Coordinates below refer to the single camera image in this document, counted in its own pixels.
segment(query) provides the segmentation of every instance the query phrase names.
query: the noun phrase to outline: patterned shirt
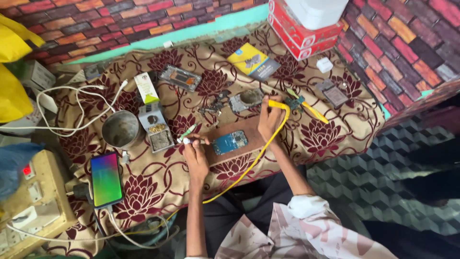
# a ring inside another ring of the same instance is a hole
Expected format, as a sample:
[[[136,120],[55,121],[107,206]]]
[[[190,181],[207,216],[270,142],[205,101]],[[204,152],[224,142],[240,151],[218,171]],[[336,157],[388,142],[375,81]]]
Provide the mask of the patterned shirt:
[[[342,227],[321,197],[299,195],[287,206],[273,204],[268,235],[243,215],[225,237],[215,258],[395,259],[396,256],[381,244]]]

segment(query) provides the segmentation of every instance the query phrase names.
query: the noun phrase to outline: yellow cable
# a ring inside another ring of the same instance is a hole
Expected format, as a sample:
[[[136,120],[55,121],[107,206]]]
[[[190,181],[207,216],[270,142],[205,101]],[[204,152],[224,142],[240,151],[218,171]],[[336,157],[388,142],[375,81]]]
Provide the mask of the yellow cable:
[[[267,144],[265,144],[264,148],[262,148],[262,150],[260,151],[260,154],[256,157],[256,159],[254,160],[254,162],[252,163],[252,165],[240,176],[240,178],[238,178],[238,180],[234,181],[229,187],[227,187],[227,189],[225,189],[223,192],[219,193],[218,195],[210,198],[209,200],[205,200],[203,202],[203,204],[207,204],[215,199],[217,199],[218,197],[222,196],[224,193],[226,193],[228,190],[230,190],[231,188],[233,188],[235,185],[237,185],[245,176],[246,174],[256,165],[257,161],[260,159],[260,157],[262,157],[262,154],[264,153],[264,151],[267,149],[267,147],[270,145],[270,143],[275,139],[275,137],[278,135],[278,133],[280,132],[280,130],[283,128],[284,124],[286,123],[286,121],[289,119],[289,115],[291,113],[291,109],[289,108],[289,106],[283,104],[283,103],[279,103],[279,102],[276,102],[276,101],[273,101],[273,100],[268,100],[268,106],[270,107],[276,107],[276,108],[280,108],[280,109],[283,109],[283,110],[286,110],[286,114],[284,115],[284,119],[283,119],[283,122],[281,122],[281,125],[278,127],[278,129],[276,129],[276,131],[273,133],[273,135],[271,136],[271,138],[268,140]],[[174,214],[176,214],[179,210],[176,210],[175,212],[173,212],[167,219],[166,221],[168,221],[169,219],[171,219],[173,217]],[[158,225],[157,227],[153,228],[153,229],[150,229],[150,230],[144,230],[144,231],[137,231],[137,232],[129,232],[129,233],[126,233],[126,235],[134,235],[134,234],[142,234],[142,233],[146,233],[146,232],[150,232],[152,230],[155,230],[159,227],[161,227],[163,225],[163,222],[161,222],[160,225]]]

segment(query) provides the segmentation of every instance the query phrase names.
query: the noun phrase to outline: metal cup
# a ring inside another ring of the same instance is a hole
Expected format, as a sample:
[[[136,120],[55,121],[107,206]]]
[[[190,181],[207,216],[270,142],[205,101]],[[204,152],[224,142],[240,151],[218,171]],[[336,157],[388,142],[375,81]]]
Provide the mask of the metal cup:
[[[125,110],[115,112],[102,125],[102,138],[112,147],[129,150],[145,138],[138,118]]]

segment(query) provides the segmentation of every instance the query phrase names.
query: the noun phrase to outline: cube pattern mat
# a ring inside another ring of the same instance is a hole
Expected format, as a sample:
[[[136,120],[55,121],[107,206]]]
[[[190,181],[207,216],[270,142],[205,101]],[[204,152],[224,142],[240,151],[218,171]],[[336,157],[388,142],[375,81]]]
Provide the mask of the cube pattern mat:
[[[460,200],[449,200],[442,208],[401,197],[398,182],[426,176],[440,168],[412,163],[405,155],[424,146],[453,139],[441,127],[424,129],[414,117],[382,134],[366,153],[345,155],[314,164],[308,182],[323,198],[349,203],[361,220],[395,222],[415,230],[432,230],[441,235],[460,232]]]

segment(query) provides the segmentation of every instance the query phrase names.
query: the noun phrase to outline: brick pattern wall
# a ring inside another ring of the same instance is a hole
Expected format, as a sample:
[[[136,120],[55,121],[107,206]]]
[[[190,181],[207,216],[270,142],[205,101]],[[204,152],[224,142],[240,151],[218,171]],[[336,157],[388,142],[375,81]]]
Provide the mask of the brick pattern wall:
[[[46,65],[214,21],[268,0],[0,0],[0,13],[42,37]]]
[[[459,7],[459,0],[350,0],[337,47],[390,114],[405,117],[421,91],[460,72]]]

